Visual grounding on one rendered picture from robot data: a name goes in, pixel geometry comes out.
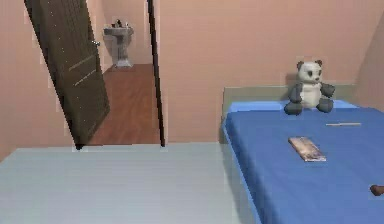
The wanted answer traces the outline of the brown grey book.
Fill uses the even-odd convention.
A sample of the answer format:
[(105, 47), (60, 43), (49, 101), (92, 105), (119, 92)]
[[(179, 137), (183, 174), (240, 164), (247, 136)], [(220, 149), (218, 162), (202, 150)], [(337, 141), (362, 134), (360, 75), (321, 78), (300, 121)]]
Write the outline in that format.
[(307, 137), (290, 137), (288, 142), (305, 162), (324, 162), (326, 156)]

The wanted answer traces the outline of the panda soft toy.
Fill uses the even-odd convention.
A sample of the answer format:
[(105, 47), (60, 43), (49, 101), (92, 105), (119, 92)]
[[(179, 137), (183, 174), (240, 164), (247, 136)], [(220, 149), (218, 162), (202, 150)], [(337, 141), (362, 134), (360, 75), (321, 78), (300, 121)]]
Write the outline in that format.
[(297, 63), (297, 82), (289, 91), (289, 102), (284, 106), (286, 114), (300, 115), (304, 109), (312, 108), (323, 113), (332, 111), (336, 88), (322, 81), (322, 65), (321, 60)]

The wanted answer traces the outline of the dark brown room door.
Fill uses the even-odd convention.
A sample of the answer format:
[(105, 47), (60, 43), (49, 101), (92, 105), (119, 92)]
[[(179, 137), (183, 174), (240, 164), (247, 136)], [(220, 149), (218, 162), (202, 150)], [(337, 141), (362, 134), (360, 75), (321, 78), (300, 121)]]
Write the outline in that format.
[(110, 111), (86, 0), (24, 0), (75, 147)]

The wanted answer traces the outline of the blue bed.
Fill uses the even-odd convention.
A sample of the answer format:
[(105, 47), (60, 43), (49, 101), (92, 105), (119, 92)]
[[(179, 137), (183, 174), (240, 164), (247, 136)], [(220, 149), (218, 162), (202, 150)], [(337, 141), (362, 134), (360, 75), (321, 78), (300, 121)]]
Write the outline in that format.
[[(352, 88), (338, 86), (325, 114), (287, 115), (285, 86), (227, 87), (222, 133), (245, 190), (239, 208), (247, 224), (384, 224), (384, 112), (351, 103)], [(326, 123), (360, 122), (330, 127)], [(288, 142), (309, 138), (326, 156), (305, 162)]]

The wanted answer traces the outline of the pale thin pencil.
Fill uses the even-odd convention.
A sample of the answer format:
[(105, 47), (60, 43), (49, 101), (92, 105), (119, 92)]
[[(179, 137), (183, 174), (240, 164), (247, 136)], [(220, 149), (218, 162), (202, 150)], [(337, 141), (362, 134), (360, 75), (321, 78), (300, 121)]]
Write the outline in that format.
[(341, 126), (361, 126), (360, 122), (339, 122), (339, 123), (326, 123), (326, 126), (341, 127)]

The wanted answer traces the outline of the grey pedestal sink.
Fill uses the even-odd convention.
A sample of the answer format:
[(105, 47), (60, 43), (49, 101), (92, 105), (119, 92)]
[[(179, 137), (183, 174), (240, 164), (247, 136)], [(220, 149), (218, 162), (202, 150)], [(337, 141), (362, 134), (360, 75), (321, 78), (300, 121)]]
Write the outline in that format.
[(131, 42), (131, 36), (134, 34), (132, 27), (107, 27), (103, 29), (105, 36), (111, 36), (116, 39), (112, 46), (114, 65), (118, 68), (132, 67), (133, 64), (128, 58), (128, 46)]

